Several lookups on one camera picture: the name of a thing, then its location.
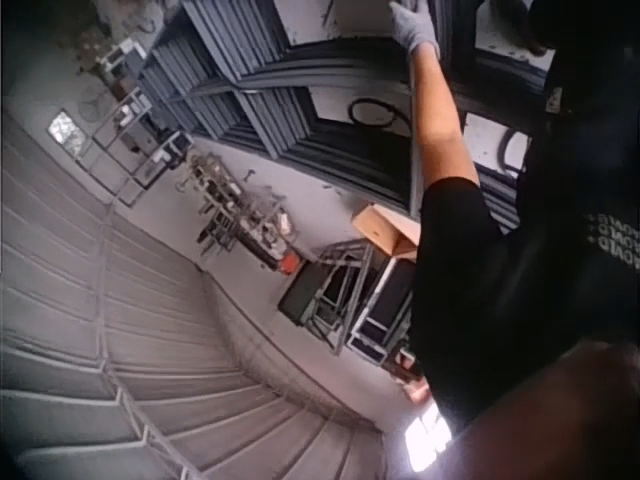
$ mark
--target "gray metal panel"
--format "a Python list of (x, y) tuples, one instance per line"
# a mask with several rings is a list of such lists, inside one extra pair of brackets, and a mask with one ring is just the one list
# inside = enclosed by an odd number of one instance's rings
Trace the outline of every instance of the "gray metal panel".
[[(109, 217), (11, 119), (3, 127), (2, 435), (28, 475), (179, 478), (160, 442), (209, 478), (312, 478), (360, 448), (317, 413), (338, 406), (282, 398), (238, 369), (190, 261)], [(275, 378), (287, 363), (273, 355)], [(312, 385), (301, 390), (321, 396)]]
[(18, 458), (33, 480), (164, 480), (170, 475), (161, 461), (140, 443), (59, 447)]
[(2, 388), (93, 400), (112, 392), (97, 368), (78, 367), (8, 347), (2, 348)]
[(116, 400), (91, 400), (2, 390), (3, 440), (14, 454), (56, 445), (136, 440)]

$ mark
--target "metal frame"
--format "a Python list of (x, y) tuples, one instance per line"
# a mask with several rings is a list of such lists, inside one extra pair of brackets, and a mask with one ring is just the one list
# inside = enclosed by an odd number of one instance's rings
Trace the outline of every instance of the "metal frame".
[[(475, 48), (480, 2), (429, 4), (458, 108), (531, 135), (543, 115), (546, 73)], [(167, 19), (141, 72), (141, 62), (132, 62), (132, 71), (139, 72), (141, 88), (168, 125), (271, 158), (417, 217), (422, 182), (416, 156), (410, 168), (407, 162), (389, 169), (398, 158), (411, 156), (409, 139), (318, 119), (306, 90), (353, 87), (366, 79), (381, 90), (410, 94), (405, 58), (389, 38), (292, 47), (273, 0), (184, 0)], [(384, 142), (376, 143), (380, 137)], [(380, 148), (383, 143), (394, 148)], [(496, 210), (496, 217), (504, 218), (504, 212)], [(512, 225), (509, 220), (503, 227)]]

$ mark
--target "white wall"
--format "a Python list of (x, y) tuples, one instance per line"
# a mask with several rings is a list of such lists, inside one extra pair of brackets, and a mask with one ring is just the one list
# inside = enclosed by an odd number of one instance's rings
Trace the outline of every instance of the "white wall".
[[(387, 372), (346, 348), (339, 357), (334, 356), (324, 343), (279, 313), (276, 305), (286, 287), (282, 276), (261, 269), (242, 247), (213, 257), (205, 266), (216, 280), (219, 290), (215, 298), (222, 317), (236, 333), (238, 349), (246, 352), (247, 362), (264, 368), (269, 358), (278, 360), (270, 341), (298, 368), (279, 361), (265, 374), (279, 374), (281, 382), (318, 397), (304, 378), (309, 375), (340, 403), (370, 419), (382, 431), (395, 429), (414, 414), (414, 407)], [(319, 398), (328, 401), (326, 394)]]
[(380, 473), (379, 434), (238, 370), (192, 262), (3, 129), (2, 440), (30, 478)]

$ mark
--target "hand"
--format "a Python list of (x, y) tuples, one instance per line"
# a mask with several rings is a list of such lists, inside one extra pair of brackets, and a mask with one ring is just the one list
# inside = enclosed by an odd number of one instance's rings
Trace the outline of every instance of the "hand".
[[(410, 5), (416, 4), (416, 11), (411, 10)], [(431, 44), (436, 55), (440, 58), (440, 47), (436, 40), (436, 32), (429, 13), (427, 0), (400, 0), (400, 3), (391, 2), (391, 20), (393, 23), (393, 38), (407, 49), (409, 53), (423, 43)]]

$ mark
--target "sleeve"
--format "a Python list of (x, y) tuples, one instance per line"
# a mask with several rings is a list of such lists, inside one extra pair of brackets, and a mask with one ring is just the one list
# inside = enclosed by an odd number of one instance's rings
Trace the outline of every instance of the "sleeve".
[(464, 178), (446, 178), (427, 189), (421, 224), (419, 256), (454, 268), (502, 237), (480, 187)]
[(477, 294), (485, 249), (502, 233), (480, 188), (462, 178), (434, 183), (422, 202), (411, 320), (411, 347), (452, 431), (475, 411), (474, 371), (481, 367), (477, 315), (465, 306)]

